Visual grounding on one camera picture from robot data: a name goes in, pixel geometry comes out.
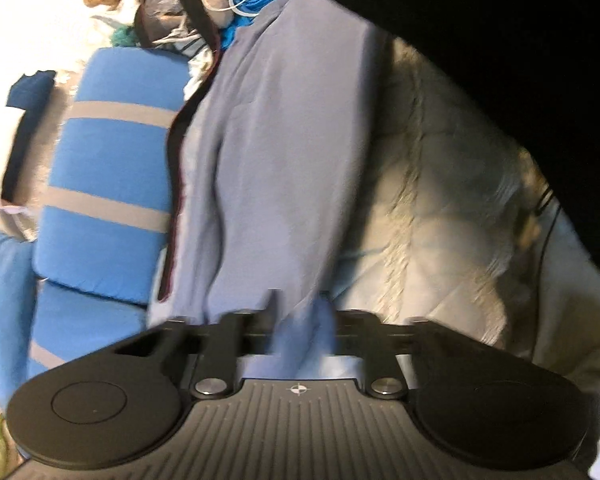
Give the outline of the blue-grey sweatpants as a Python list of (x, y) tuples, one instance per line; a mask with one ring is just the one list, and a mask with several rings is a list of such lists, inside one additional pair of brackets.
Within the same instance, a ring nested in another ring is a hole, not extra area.
[(278, 290), (272, 351), (249, 378), (321, 378), (320, 306), (373, 129), (386, 34), (332, 0), (275, 0), (235, 36), (182, 149), (171, 296), (150, 307), (206, 325)]

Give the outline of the quilted white bedspread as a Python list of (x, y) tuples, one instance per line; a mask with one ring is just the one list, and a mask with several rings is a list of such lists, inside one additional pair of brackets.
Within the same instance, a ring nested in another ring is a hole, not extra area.
[(542, 183), (525, 150), (394, 40), (332, 301), (530, 356)]

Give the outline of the left blue striped pillow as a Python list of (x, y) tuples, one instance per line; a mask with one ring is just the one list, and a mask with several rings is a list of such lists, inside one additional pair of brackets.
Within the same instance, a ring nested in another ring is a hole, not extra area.
[(27, 378), (145, 329), (145, 310), (45, 281), (38, 291)]

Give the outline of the blue striped pillow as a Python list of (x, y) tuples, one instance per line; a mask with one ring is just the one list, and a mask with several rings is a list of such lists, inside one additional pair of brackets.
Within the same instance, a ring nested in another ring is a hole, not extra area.
[(38, 291), (27, 378), (145, 329), (145, 310), (45, 281)]
[(42, 198), (34, 268), (80, 292), (147, 304), (172, 200), (166, 135), (184, 58), (98, 50), (65, 116)]

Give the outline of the right blue striped pillow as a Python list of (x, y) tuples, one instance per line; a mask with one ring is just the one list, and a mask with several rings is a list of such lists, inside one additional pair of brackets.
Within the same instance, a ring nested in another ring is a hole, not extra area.
[(65, 116), (42, 198), (34, 268), (80, 292), (147, 304), (172, 200), (166, 135), (184, 58), (98, 50)]

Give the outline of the plain blue pillow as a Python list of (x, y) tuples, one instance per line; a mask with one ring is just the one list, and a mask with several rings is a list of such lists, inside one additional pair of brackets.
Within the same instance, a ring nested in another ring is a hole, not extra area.
[(0, 409), (27, 380), (35, 311), (34, 244), (0, 230)]

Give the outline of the white striped cloth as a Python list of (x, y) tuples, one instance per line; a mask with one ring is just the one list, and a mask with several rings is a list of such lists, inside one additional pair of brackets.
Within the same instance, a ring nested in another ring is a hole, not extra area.
[(196, 30), (174, 28), (166, 36), (152, 40), (154, 48), (168, 50), (187, 58), (189, 80), (183, 89), (184, 101), (188, 101), (199, 89), (211, 70), (213, 52)]

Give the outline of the dark navy cushion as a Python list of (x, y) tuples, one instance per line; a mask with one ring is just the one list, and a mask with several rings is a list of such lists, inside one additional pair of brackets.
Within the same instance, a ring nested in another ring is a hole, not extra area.
[(38, 70), (33, 75), (22, 75), (9, 89), (6, 107), (22, 112), (12, 149), (2, 180), (1, 199), (12, 203), (20, 170), (26, 158), (30, 142), (50, 102), (55, 87), (54, 70)]

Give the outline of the teal yarn item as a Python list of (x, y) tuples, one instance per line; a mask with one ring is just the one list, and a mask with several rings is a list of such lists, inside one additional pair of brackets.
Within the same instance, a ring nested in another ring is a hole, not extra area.
[(140, 38), (133, 26), (122, 25), (111, 34), (110, 44), (115, 48), (134, 48), (140, 46)]

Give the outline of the beige plush toy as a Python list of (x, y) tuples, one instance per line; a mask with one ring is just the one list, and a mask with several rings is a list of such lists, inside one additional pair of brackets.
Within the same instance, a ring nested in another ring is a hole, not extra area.
[(228, 0), (201, 0), (204, 10), (218, 29), (227, 29), (234, 20), (235, 13)]

